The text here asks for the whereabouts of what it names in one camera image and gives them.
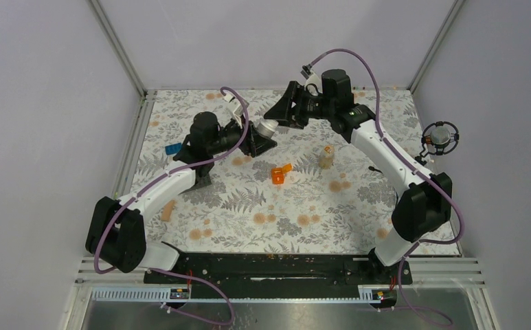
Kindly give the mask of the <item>orange pill organizer box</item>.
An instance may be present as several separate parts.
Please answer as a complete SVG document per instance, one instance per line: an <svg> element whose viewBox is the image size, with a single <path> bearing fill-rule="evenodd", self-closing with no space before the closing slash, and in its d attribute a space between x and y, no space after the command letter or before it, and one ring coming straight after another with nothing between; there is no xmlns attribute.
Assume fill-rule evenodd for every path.
<svg viewBox="0 0 531 330"><path fill-rule="evenodd" d="M292 164L285 164L281 167L274 167L270 171L271 182L279 186L289 182L289 173L293 170Z"/></svg>

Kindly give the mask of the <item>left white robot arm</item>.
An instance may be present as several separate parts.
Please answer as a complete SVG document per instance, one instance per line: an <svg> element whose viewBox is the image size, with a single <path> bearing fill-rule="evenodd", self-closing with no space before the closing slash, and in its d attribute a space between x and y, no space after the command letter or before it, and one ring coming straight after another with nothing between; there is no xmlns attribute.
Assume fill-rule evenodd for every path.
<svg viewBox="0 0 531 330"><path fill-rule="evenodd" d="M167 243L149 243L145 223L179 194L203 185L216 160L236 149L256 157L276 147L277 126L275 120L253 123L246 115L221 126L212 112L195 115L190 132L164 172L119 199L103 197L96 203L85 243L94 256L95 272L129 273L140 267L160 269L172 283L183 280L187 265L179 259L180 251Z"/></svg>

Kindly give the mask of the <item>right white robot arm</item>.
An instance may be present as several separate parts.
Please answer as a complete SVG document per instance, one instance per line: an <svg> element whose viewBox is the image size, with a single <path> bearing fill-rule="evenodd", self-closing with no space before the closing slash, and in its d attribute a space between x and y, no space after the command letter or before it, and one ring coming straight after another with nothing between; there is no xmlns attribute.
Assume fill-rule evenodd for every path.
<svg viewBox="0 0 531 330"><path fill-rule="evenodd" d="M398 195L391 215L393 228L372 251L369 277L387 282L395 274L394 264L428 232L436 231L451 218L451 178L433 174L389 135L377 129L378 116L354 101L350 77L342 69L325 71L313 83L291 81L282 97L264 114L280 126L303 129L311 119L327 120L332 130L363 152L386 176Z"/></svg>

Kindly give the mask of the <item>white blue pill bottle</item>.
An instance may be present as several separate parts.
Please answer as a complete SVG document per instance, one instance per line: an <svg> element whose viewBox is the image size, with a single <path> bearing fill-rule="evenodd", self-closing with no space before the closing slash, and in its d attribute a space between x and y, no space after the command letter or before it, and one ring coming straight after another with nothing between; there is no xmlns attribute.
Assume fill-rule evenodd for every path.
<svg viewBox="0 0 531 330"><path fill-rule="evenodd" d="M278 127L276 120L261 119L256 126L256 131L263 137L271 139Z"/></svg>

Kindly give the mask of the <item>clear pill bottle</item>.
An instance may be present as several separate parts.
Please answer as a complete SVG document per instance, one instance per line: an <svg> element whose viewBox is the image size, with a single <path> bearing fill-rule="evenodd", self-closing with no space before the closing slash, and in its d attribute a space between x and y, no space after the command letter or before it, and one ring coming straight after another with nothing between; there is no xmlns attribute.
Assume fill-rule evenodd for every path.
<svg viewBox="0 0 531 330"><path fill-rule="evenodd" d="M319 154L318 165L321 169L329 169L335 160L335 148L333 145L326 145Z"/></svg>

